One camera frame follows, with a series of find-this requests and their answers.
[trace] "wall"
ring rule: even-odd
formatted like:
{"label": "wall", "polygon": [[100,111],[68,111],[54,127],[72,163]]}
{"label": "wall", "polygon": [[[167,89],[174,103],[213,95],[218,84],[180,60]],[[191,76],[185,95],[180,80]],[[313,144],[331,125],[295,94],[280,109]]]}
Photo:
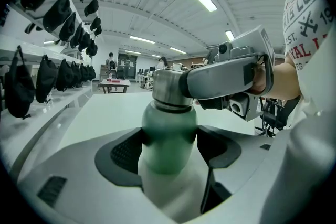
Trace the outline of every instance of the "wall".
{"label": "wall", "polygon": [[95,41],[98,46],[97,54],[93,57],[92,65],[96,71],[96,79],[99,79],[100,65],[105,65],[106,59],[109,58],[109,53],[113,53],[114,60],[118,61],[119,45],[112,42],[104,43],[101,35],[99,35]]}
{"label": "wall", "polygon": [[191,67],[191,63],[202,63],[202,59],[204,57],[197,57],[197,58],[189,58],[189,59],[183,59],[183,60],[173,60],[173,61],[168,61],[168,65],[172,66],[173,63],[181,63],[184,66],[190,68]]}
{"label": "wall", "polygon": [[139,69],[149,69],[150,67],[155,67],[159,63],[159,59],[153,59],[149,57],[138,56],[138,60],[136,61],[136,72],[138,73]]}
{"label": "wall", "polygon": [[43,46],[44,41],[57,40],[56,37],[44,30],[36,31],[33,29],[30,34],[26,34],[25,29],[30,24],[30,21],[11,7],[9,7],[9,10],[5,25],[3,27],[0,26],[0,34],[31,43],[36,46]]}

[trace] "bottle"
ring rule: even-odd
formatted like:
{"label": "bottle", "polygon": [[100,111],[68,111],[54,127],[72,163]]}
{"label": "bottle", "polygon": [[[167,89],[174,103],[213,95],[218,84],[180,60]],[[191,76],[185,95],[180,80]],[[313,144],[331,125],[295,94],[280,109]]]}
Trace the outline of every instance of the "bottle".
{"label": "bottle", "polygon": [[189,160],[196,138],[197,115],[193,99],[182,95],[182,71],[161,69],[154,73],[153,101],[142,117],[143,159],[159,174],[177,174]]}

